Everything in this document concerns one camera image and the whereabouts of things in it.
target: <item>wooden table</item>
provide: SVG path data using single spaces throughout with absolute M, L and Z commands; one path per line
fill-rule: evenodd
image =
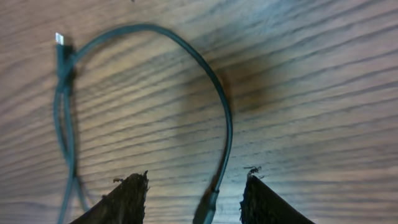
M 239 223 L 247 166 L 316 223 L 398 223 L 398 1 L 13 0 L 0 3 L 0 223 L 55 223 L 54 33 L 81 47 L 121 24 L 181 35 L 230 97 L 234 141 L 214 223 Z M 145 223 L 190 223 L 220 158 L 223 109 L 166 37 L 110 42 L 78 68 L 90 198 L 148 170 Z M 68 220 L 82 211 L 74 195 Z

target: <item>wooden surface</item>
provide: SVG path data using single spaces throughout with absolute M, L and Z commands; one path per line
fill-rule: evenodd
M 396 0 L 1 1 L 0 223 L 57 219 L 67 168 L 51 115 L 54 33 L 81 47 L 138 22 L 192 43 L 231 99 L 214 223 L 239 223 L 247 166 L 316 223 L 398 223 Z M 149 32 L 110 42 L 79 73 L 79 173 L 92 201 L 148 170 L 145 223 L 190 223 L 224 144 L 208 77 Z M 81 214 L 70 207 L 68 220 Z

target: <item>cord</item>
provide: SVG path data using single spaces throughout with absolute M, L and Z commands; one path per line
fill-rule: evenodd
M 58 224 L 62 224 L 65 211 L 67 209 L 70 192 L 72 187 L 75 188 L 78 192 L 78 196 L 80 198 L 81 204 L 83 208 L 87 208 L 83 193 L 80 187 L 80 181 L 76 174 L 76 162 L 75 162 L 75 143 L 73 139 L 73 123 L 70 115 L 70 95 L 72 94 L 72 85 L 73 85 L 73 68 L 74 66 L 82 59 L 90 50 L 106 42 L 107 40 L 117 37 L 124 34 L 130 34 L 134 32 L 140 31 L 153 31 L 159 34 L 165 35 L 168 38 L 175 41 L 178 45 L 184 48 L 204 69 L 207 75 L 210 77 L 210 80 L 213 82 L 214 87 L 217 90 L 218 96 L 220 97 L 221 103 L 224 108 L 225 119 L 226 119 L 226 143 L 223 151 L 223 156 L 220 160 L 220 164 L 213 178 L 211 194 L 207 197 L 206 200 L 202 200 L 201 204 L 199 204 L 198 209 L 204 206 L 204 209 L 207 211 L 203 214 L 203 209 L 201 210 L 201 214 L 195 214 L 195 218 L 193 220 L 194 223 L 211 223 L 213 219 L 213 215 L 215 213 L 215 203 L 216 198 L 218 196 L 218 192 L 220 191 L 220 185 L 223 180 L 223 176 L 226 170 L 226 166 L 228 163 L 229 154 L 231 152 L 232 146 L 232 137 L 233 137 L 233 123 L 232 123 L 232 114 L 231 109 L 229 108 L 229 104 L 226 98 L 226 95 L 223 91 L 223 87 L 217 79 L 214 71 L 210 68 L 210 66 L 206 63 L 205 59 L 186 41 L 184 41 L 177 34 L 174 34 L 171 30 L 165 29 L 163 27 L 159 27 L 151 24 L 137 24 L 131 26 L 123 26 L 111 31 L 107 31 L 104 34 L 101 34 L 84 45 L 79 51 L 74 52 L 72 54 L 67 54 L 65 56 L 65 44 L 64 38 L 60 34 L 56 34 L 57 40 L 57 75 L 58 75 L 58 83 L 55 90 L 54 102 L 53 102 L 53 117 L 55 123 L 55 132 L 57 134 L 58 143 L 60 145 L 61 151 L 63 152 L 63 156 L 65 161 L 69 167 L 69 176 L 67 187 L 65 190 L 65 196 L 63 198 L 63 203 L 61 207 L 61 212 L 58 218 Z M 60 101 L 63 95 L 63 108 L 64 108 L 64 122 L 66 129 L 66 146 L 65 140 L 63 137 L 63 129 L 60 125 L 60 117 L 59 117 L 59 109 L 60 109 Z

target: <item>wood grain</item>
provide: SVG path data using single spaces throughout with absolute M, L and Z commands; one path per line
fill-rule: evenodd
M 247 166 L 316 223 L 398 222 L 396 0 L 14 0 L 0 2 L 0 223 L 57 219 L 67 169 L 51 115 L 54 33 L 81 47 L 139 22 L 192 43 L 231 100 L 214 223 L 239 223 Z M 148 170 L 144 221 L 190 223 L 224 143 L 208 77 L 150 32 L 106 44 L 78 70 L 90 199 Z M 74 200 L 68 220 L 81 213 Z

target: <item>metal connector tip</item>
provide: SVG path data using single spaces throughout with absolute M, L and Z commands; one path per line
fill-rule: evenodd
M 63 38 L 63 35 L 61 35 L 60 33 L 55 33 L 55 41 L 57 42 L 57 44 L 63 45 L 65 40 Z

